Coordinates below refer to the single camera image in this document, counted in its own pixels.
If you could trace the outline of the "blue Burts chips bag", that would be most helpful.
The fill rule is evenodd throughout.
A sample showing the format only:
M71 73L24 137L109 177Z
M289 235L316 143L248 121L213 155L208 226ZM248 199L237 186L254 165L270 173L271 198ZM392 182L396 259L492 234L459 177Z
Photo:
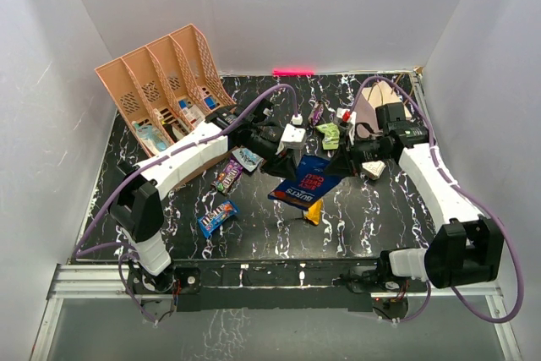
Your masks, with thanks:
M307 211L342 180L342 177L325 174L329 163L318 156L303 156L298 164L296 179L282 181L268 194L268 199Z

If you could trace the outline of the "blue M&M's packet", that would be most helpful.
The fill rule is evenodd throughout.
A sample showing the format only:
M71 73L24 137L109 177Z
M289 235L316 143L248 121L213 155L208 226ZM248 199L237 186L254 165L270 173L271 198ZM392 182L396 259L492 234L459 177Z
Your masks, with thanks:
M198 218L197 222L204 237L209 238L217 228L230 217L237 215L237 213L237 206L230 200L226 200L215 209Z

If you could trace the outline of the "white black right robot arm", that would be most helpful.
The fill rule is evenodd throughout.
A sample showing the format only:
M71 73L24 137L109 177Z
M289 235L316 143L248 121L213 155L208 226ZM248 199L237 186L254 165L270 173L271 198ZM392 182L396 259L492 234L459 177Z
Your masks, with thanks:
M365 163L394 160L422 197L436 235L426 249L382 252L375 269L363 272L360 281L380 284L389 291L397 290L407 279L430 282L437 288L492 282L499 272L504 245L500 228L456 192L444 165L433 162L435 147L425 125L407 119L399 102L377 107L375 112L380 132L365 124L369 135L361 138L355 114L337 110L339 145L325 172L352 177Z

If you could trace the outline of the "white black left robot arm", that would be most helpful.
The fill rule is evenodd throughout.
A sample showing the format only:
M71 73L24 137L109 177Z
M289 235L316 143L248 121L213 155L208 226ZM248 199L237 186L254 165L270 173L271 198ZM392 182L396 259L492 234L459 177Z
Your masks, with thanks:
M123 229L145 270L145 282L164 293L174 283L172 258L161 236L164 222L161 202L176 187L244 147L260 156L263 171L278 178L293 179L297 171L295 150L303 147L303 118L294 112L280 127L270 119L273 105L259 98L246 107L219 107L177 143L134 166L121 163L121 179L109 214Z

